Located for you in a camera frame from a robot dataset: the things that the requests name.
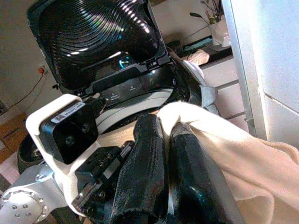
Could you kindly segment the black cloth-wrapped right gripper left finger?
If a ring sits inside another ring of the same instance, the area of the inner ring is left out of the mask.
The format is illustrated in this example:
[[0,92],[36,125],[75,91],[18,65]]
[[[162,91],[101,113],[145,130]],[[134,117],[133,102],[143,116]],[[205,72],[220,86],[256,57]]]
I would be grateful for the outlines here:
[[168,210],[168,171],[159,118],[148,114],[135,124],[135,146],[123,164],[110,223],[162,224]]

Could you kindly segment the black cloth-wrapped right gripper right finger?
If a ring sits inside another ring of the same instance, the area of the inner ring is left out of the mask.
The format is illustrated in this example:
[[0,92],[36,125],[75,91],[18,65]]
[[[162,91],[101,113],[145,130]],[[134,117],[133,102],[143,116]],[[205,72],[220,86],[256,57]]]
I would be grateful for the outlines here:
[[179,224],[242,224],[225,177],[190,126],[177,123],[170,137],[170,178]]

